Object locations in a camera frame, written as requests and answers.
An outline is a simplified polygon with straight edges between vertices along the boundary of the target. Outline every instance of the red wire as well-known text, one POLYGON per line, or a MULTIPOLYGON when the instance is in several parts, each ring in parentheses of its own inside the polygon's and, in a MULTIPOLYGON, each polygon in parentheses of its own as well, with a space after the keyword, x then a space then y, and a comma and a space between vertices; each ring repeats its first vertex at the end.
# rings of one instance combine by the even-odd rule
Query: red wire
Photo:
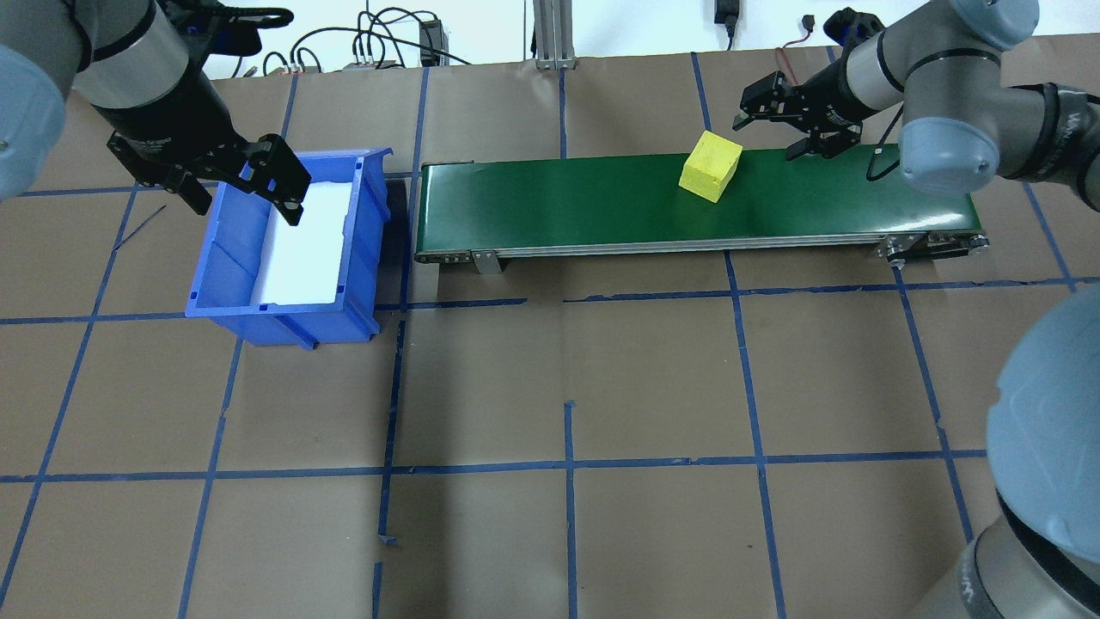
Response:
POLYGON ((795 86, 799 85, 799 78, 798 78, 798 76, 794 75, 794 69, 791 68, 791 59, 787 57, 787 49, 785 49, 785 47, 788 45, 794 45, 795 43, 804 43, 807 38, 810 38, 811 34, 813 34, 813 33, 812 32, 806 32, 806 35, 803 36, 802 38, 795 38, 794 41, 788 41, 787 43, 783 43, 782 47, 776 47, 776 56, 777 56, 777 58, 782 58, 783 59, 783 64, 787 66, 787 73, 791 77, 791 84, 794 84, 795 86))
POLYGON ((776 55, 777 55, 777 58, 782 58, 783 59, 783 64, 787 65, 787 75, 788 75, 788 77, 791 78, 791 84, 794 84, 795 86, 798 86, 799 85, 799 77, 796 75, 794 75, 794 69, 791 68, 791 60, 790 60, 790 58, 787 57, 787 51, 783 49, 782 47, 776 47, 776 55))

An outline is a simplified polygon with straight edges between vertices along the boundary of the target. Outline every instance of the white wall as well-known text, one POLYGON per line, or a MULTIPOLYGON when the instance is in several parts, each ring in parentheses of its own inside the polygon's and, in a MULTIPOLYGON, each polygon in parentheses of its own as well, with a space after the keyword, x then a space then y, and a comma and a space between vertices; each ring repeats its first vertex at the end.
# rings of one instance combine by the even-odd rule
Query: white wall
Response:
MULTIPOLYGON (((354 27, 363 0, 223 0, 235 7, 280 5, 295 12, 290 25, 262 31, 264 51, 245 58, 244 67, 258 65, 263 54, 287 54, 290 45, 310 30, 344 25, 354 27)), ((505 63, 528 57, 531 0, 400 0, 389 4, 374 0, 371 9, 388 5, 435 11, 443 20, 451 53, 471 63, 505 63)), ((817 18, 817 30, 805 45, 828 45, 822 31, 825 20, 837 9, 851 7, 875 13, 883 23, 898 21, 923 2, 921 0, 741 0, 741 19, 734 47, 766 48, 802 36, 802 15, 817 18)), ((1036 34, 1100 32, 1100 0, 1040 0, 1042 8, 1036 34)), ((579 56, 673 54, 726 48, 726 33, 712 23, 714 0, 574 0, 573 40, 579 56)), ((391 26, 394 35, 419 41, 415 22, 391 26)), ((306 43, 321 58, 326 71, 352 62, 354 33, 318 34, 306 43)), ((405 47, 406 60, 418 64, 416 48, 405 47)), ((387 57, 393 57, 393 51, 387 57)), ((237 58, 212 56, 206 70, 211 77, 228 77, 237 58)))

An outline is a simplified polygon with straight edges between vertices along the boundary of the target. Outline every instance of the power adapter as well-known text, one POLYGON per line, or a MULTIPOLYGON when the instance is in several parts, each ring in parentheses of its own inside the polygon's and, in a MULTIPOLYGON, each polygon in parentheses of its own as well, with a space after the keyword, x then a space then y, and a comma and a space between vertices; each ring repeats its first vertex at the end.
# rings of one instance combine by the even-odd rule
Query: power adapter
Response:
MULTIPOLYGON (((443 32, 443 22, 440 20, 428 20, 420 29, 420 45, 432 47, 440 52, 450 52, 447 46, 447 33, 443 32)), ((449 65, 450 58, 441 56, 429 49, 420 49, 420 66, 449 65)))
POLYGON ((733 43, 737 19, 741 16, 741 0, 714 0, 714 23, 724 24, 733 43))

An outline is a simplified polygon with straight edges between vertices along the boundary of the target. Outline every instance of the metal post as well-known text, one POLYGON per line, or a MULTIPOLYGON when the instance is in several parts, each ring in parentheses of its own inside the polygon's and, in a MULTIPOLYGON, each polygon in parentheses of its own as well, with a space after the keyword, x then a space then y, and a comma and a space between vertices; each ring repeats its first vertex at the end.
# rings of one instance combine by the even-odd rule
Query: metal post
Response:
POLYGON ((535 0, 535 65, 573 68, 573 0, 535 0))

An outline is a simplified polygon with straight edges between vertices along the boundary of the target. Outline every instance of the cable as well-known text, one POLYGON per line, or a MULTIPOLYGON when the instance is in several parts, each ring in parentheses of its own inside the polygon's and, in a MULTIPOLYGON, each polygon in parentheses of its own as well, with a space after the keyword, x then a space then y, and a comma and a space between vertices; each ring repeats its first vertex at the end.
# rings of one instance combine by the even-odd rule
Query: cable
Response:
POLYGON ((894 168, 898 167, 898 164, 901 163, 901 157, 899 157, 898 161, 888 165, 887 168, 883 169, 882 172, 873 174, 875 162, 878 161, 879 155, 882 154, 882 145, 887 143, 887 137, 893 131, 894 124, 898 124, 898 119, 901 118, 901 112, 904 109, 905 106, 901 106, 900 108, 898 108, 898 113, 894 114, 894 119, 890 121, 890 124, 887 126, 886 132, 882 133, 881 137, 879 137, 879 143, 875 144, 875 152, 871 153, 871 159, 867 162, 867 179, 870 180, 871 183, 884 178, 887 174, 893 172, 894 168))
POLYGON ((321 59, 317 57, 317 54, 315 54, 312 49, 310 49, 309 47, 298 47, 298 65, 301 66, 302 73, 306 71, 306 63, 305 60, 301 59, 302 52, 309 54, 310 56, 314 56, 314 64, 317 65, 317 73, 324 73, 321 69, 321 59))
POLYGON ((279 62, 283 63, 283 66, 290 65, 290 63, 286 62, 286 56, 283 54, 279 54, 278 52, 267 52, 267 55, 264 56, 264 64, 261 65, 264 69, 264 75, 267 75, 267 60, 270 60, 272 56, 277 56, 279 62))
POLYGON ((382 63, 384 63, 386 60, 386 40, 382 38, 377 33, 374 33, 374 32, 360 32, 355 36, 355 38, 352 40, 352 42, 351 42, 351 53, 352 53, 353 56, 355 56, 355 64, 363 64, 363 65, 366 64, 367 53, 363 49, 363 36, 362 36, 363 34, 367 35, 367 37, 366 37, 367 43, 370 43, 371 36, 374 36, 374 37, 376 37, 378 40, 378 43, 382 45, 382 55, 378 56, 378 63, 375 65, 375 66, 381 66, 382 63))
MULTIPOLYGON (((362 31, 359 30, 359 29, 355 29, 355 27, 348 27, 348 26, 343 26, 343 25, 330 25, 330 26, 327 26, 327 27, 319 27, 317 30, 312 30, 310 32, 307 32, 306 34, 301 35, 300 38, 298 38, 297 41, 295 41, 294 45, 290 47, 292 53, 296 52, 298 49, 298 46, 301 45, 302 41, 305 41, 306 38, 309 38, 310 36, 315 35, 315 34, 320 34, 322 32, 355 32, 355 33, 359 33, 359 32, 362 32, 362 31)), ((463 60, 462 58, 455 56, 454 54, 451 54, 449 52, 444 52, 442 49, 436 49, 436 48, 432 48, 432 47, 428 47, 427 45, 420 45, 419 43, 413 43, 411 41, 406 41, 404 38, 397 38, 397 37, 394 37, 394 36, 387 36, 385 34, 378 34, 376 32, 374 33, 374 36, 386 38, 388 41, 393 41, 394 43, 404 43, 406 45, 411 45, 413 47, 418 47, 420 49, 427 49, 427 51, 433 52, 433 53, 436 53, 436 54, 438 54, 440 56, 447 56, 448 58, 451 58, 452 60, 455 60, 458 63, 462 63, 464 65, 469 65, 470 64, 469 62, 463 60)))
MULTIPOLYGON (((383 25, 389 24, 389 23, 396 23, 396 22, 405 19, 406 16, 407 18, 413 18, 414 20, 416 20, 416 23, 420 25, 420 30, 424 32, 424 35, 428 38, 428 46, 435 49, 436 48, 436 42, 431 37, 431 31, 428 30, 428 24, 424 23, 424 20, 421 20, 419 16, 417 16, 417 13, 431 13, 431 11, 408 11, 408 10, 402 9, 400 7, 387 7, 387 8, 383 9, 383 10, 378 11, 377 14, 376 14, 376 16, 378 18, 378 23, 382 23, 383 25), (382 21, 382 15, 384 13, 388 12, 388 11, 396 11, 396 12, 403 13, 404 16, 397 18, 396 20, 392 20, 392 21, 388 21, 388 22, 383 22, 382 21)), ((439 20, 439 18, 436 16, 436 13, 431 13, 431 15, 435 16, 435 19, 437 21, 439 20)), ((389 27, 388 26, 386 27, 386 32, 388 32, 391 34, 391 36, 393 35, 393 33, 389 32, 389 27)))
POLYGON ((788 77, 790 77, 791 84, 798 86, 799 85, 799 76, 794 75, 794 69, 791 67, 791 59, 787 57, 787 49, 784 49, 782 47, 776 47, 774 55, 776 55, 776 63, 777 64, 779 64, 780 59, 783 60, 783 65, 787 67, 787 75, 788 75, 788 77))
MULTIPOLYGON (((389 36, 393 36, 394 32, 392 30, 389 30, 389 24, 397 23, 397 22, 399 22, 399 21, 402 21, 404 19, 410 18, 413 20, 416 20, 417 24, 420 26, 420 30, 422 30, 424 33, 425 33, 425 35, 428 37, 428 46, 431 47, 431 48, 436 47, 436 42, 432 41, 431 31, 428 30, 428 24, 424 23, 424 20, 421 20, 418 16, 419 14, 425 14, 425 15, 430 15, 433 20, 439 20, 439 15, 437 15, 432 11, 408 11, 408 10, 402 9, 399 7, 387 7, 387 8, 383 9, 383 10, 381 10, 377 13, 374 13, 374 14, 372 14, 370 11, 362 11, 362 12, 360 12, 359 18, 356 19, 356 25, 359 26, 360 30, 363 29, 363 15, 364 14, 371 18, 371 25, 367 26, 367 30, 366 30, 366 33, 367 33, 369 36, 374 33, 374 26, 375 25, 381 25, 382 27, 384 27, 386 30, 386 34, 388 34, 389 36), (385 13, 391 12, 391 11, 395 11, 395 12, 402 13, 402 15, 398 16, 397 19, 393 19, 393 20, 389 20, 389 21, 386 21, 386 20, 382 19, 382 15, 384 15, 385 13)), ((356 35, 356 40, 361 41, 360 36, 361 35, 356 35)), ((371 48, 371 41, 370 41, 370 38, 367 38, 366 46, 367 46, 367 51, 370 51, 370 48, 371 48)), ((398 62, 398 64, 400 66, 403 66, 403 67, 406 66, 406 64, 405 64, 405 56, 402 54, 400 47, 395 44, 394 45, 394 49, 397 52, 397 62, 398 62)), ((383 42, 383 51, 385 51, 385 42, 383 42)), ((382 67, 382 62, 381 60, 378 62, 378 64, 376 65, 376 67, 377 68, 382 67)))
MULTIPOLYGON (((371 56, 374 55, 374 51, 371 48, 371 36, 372 35, 373 36, 378 36, 378 37, 382 36, 381 34, 377 34, 377 33, 374 32, 374 24, 375 23, 381 24, 382 27, 384 27, 386 30, 386 34, 388 34, 391 37, 393 37, 393 35, 394 35, 394 32, 392 30, 389 30, 389 25, 386 24, 386 23, 384 23, 384 22, 382 22, 378 19, 380 14, 381 13, 372 13, 370 11, 360 11, 359 15, 355 18, 355 27, 360 32, 360 34, 355 35, 355 40, 362 42, 363 34, 364 33, 366 34, 366 52, 371 56), (366 15, 366 16, 371 18, 371 25, 369 25, 365 31, 363 30, 363 15, 366 15)), ((398 47, 397 45, 394 45, 394 51, 397 52, 397 64, 399 64, 402 66, 405 66, 405 56, 402 54, 402 48, 398 47)), ((383 52, 383 54, 382 54, 383 57, 385 57, 385 52, 386 52, 386 42, 385 41, 382 41, 382 52, 383 52)), ((375 65, 375 68, 378 68, 381 66, 382 66, 382 60, 378 60, 378 64, 375 65)))
POLYGON ((256 22, 258 29, 283 27, 294 21, 294 12, 282 7, 242 9, 239 7, 208 7, 199 0, 172 0, 176 4, 204 15, 227 18, 266 18, 256 22))
POLYGON ((429 47, 435 47, 436 46, 436 42, 431 40, 431 31, 428 30, 428 24, 424 23, 424 20, 421 20, 420 18, 418 18, 416 15, 416 12, 414 12, 414 11, 407 11, 407 10, 402 9, 399 7, 387 7, 387 8, 383 9, 383 10, 381 10, 381 11, 378 11, 376 13, 376 16, 378 18, 378 23, 382 23, 383 25, 385 25, 385 24, 389 24, 389 23, 396 23, 396 22, 405 19, 405 18, 397 18, 396 20, 391 21, 391 22, 383 22, 382 21, 382 15, 384 13, 388 12, 388 11, 397 11, 397 12, 404 13, 405 16, 413 18, 414 20, 416 20, 416 23, 420 24, 420 29, 424 30, 425 35, 428 37, 428 46, 429 47))
POLYGON ((791 67, 791 58, 788 57, 787 55, 787 48, 791 45, 805 43, 806 40, 810 38, 810 35, 814 33, 814 16, 811 14, 802 15, 802 27, 806 31, 805 36, 803 36, 802 38, 795 38, 793 41, 788 41, 787 43, 783 43, 782 46, 776 47, 776 51, 773 53, 776 56, 776 64, 779 65, 780 59, 782 59, 783 65, 787 66, 787 73, 791 78, 790 81, 795 86, 799 85, 799 78, 798 76, 794 75, 794 68, 791 67))

